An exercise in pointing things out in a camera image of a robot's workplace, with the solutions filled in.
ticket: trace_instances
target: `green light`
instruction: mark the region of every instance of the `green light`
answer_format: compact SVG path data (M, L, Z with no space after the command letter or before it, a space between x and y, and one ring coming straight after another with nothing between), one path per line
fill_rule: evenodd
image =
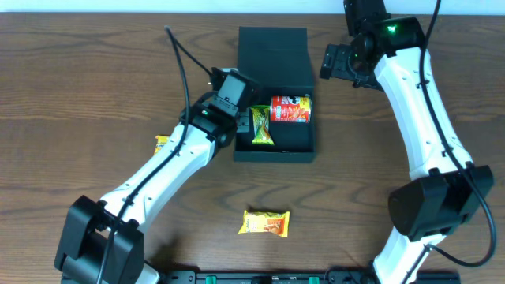
M390 33L395 33L395 30L396 30L396 25L394 25L394 26L387 26L387 30L388 30Z

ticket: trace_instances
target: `table surface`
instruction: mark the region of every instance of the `table surface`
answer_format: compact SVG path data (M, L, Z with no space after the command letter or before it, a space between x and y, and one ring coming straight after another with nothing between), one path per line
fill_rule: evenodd
M427 28L429 17L420 17ZM237 63L239 26L307 27L315 74L329 43L348 43L344 16L0 14L0 282L57 282L54 255L70 204L98 200L151 156L184 106L163 25L206 66ZM499 247L487 266L433 253L425 269L458 269L466 283L505 280L505 18L437 21L429 50L453 126L496 185L488 196ZM185 58L193 100L208 79ZM222 150L192 176L146 236L162 269L365 266L392 224L389 192L409 182L406 151L384 93L316 80L317 157L310 164L234 163ZM290 236L237 235L247 207L291 210ZM441 244L465 260L488 247L481 210Z

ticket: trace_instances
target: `open box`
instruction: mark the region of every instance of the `open box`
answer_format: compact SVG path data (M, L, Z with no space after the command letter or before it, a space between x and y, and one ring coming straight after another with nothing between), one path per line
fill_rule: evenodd
M306 28L240 27L238 71L262 85L259 104L270 105L273 95L307 95L314 103L314 78L307 50ZM252 115L249 115L249 120L249 132L237 133L235 138L234 161L313 161L316 154L313 112L309 123L270 121L268 132L274 146L252 144Z

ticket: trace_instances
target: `yellow snack wrapper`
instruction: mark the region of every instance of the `yellow snack wrapper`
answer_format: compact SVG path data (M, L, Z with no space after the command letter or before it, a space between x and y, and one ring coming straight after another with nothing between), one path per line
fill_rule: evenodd
M287 228L290 224L290 213L283 214L271 212L244 211L244 224L238 231L239 234L270 232L281 237L287 237Z
M161 148L163 148L163 146L165 146L166 142L168 142L168 140L170 139L170 136L165 136L165 135L158 135L156 137L156 139L158 140L158 142L156 142L156 148L155 148L155 154L158 154L159 150L161 150Z
M252 123L254 124L253 144L274 145L274 141L268 133L270 106L251 106Z

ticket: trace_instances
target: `red can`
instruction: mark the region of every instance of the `red can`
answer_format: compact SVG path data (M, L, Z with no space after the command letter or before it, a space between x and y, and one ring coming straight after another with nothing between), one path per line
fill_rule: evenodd
M308 96L274 95L271 97L270 121L309 123L311 113L312 103Z

